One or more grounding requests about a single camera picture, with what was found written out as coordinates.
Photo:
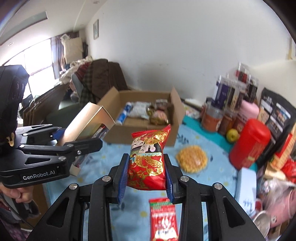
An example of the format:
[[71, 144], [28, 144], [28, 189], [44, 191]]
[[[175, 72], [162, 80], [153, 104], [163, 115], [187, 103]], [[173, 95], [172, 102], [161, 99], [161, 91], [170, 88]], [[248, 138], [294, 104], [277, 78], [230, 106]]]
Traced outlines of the person's left hand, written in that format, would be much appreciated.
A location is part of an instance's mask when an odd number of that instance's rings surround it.
[[10, 189], [6, 188], [2, 183], [0, 185], [1, 193], [7, 197], [16, 200], [16, 203], [30, 203], [33, 200], [33, 186]]

